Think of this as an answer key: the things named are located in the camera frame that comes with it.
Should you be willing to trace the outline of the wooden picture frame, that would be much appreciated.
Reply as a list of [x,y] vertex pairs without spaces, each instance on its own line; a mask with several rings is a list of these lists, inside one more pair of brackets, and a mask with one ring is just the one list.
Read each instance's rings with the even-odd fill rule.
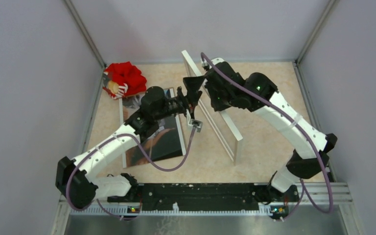
[[202,110],[205,118],[235,165],[243,149],[243,136],[226,110],[214,110],[211,94],[205,88],[206,82],[207,80],[205,79],[200,88],[203,94],[198,101],[198,108]]

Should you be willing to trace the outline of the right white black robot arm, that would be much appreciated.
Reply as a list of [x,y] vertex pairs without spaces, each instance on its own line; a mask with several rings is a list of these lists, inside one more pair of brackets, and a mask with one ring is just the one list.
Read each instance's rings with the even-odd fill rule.
[[[215,68],[232,82],[224,79]],[[280,202],[285,198],[287,190],[299,179],[310,179],[321,172],[317,158],[320,157],[324,165],[329,162],[328,152],[337,142],[335,134],[324,134],[309,124],[263,73],[254,72],[244,79],[221,58],[214,60],[214,68],[204,63],[203,69],[205,89],[215,111],[231,107],[247,109],[270,123],[294,147],[292,157],[270,180],[267,194],[272,201]]]

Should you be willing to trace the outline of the large glossy photo print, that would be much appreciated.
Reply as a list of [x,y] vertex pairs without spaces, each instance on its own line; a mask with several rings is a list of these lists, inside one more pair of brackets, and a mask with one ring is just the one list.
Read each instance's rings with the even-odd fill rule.
[[[139,109],[143,97],[144,93],[140,93],[122,98],[119,101],[121,123],[124,123],[125,120]],[[186,147],[179,117],[166,117],[159,120],[158,125],[159,129],[141,143],[150,159],[156,162],[185,155]],[[127,150],[122,155],[124,168],[147,163],[149,161],[138,146]]]

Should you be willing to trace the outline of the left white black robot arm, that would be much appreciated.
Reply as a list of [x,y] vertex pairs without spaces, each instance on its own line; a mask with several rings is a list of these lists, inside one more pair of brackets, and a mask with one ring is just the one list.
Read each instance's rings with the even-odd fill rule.
[[63,157],[57,164],[55,185],[73,210],[83,211],[93,200],[119,196],[125,202],[137,197],[136,187],[124,176],[97,178],[98,173],[114,159],[137,146],[141,152],[142,142],[159,128],[159,121],[170,116],[183,114],[191,127],[190,139],[198,132],[202,123],[194,118],[194,110],[202,95],[200,88],[203,76],[183,78],[187,90],[177,88],[175,97],[167,98],[163,88],[150,87],[141,98],[141,104],[110,137],[72,159]]

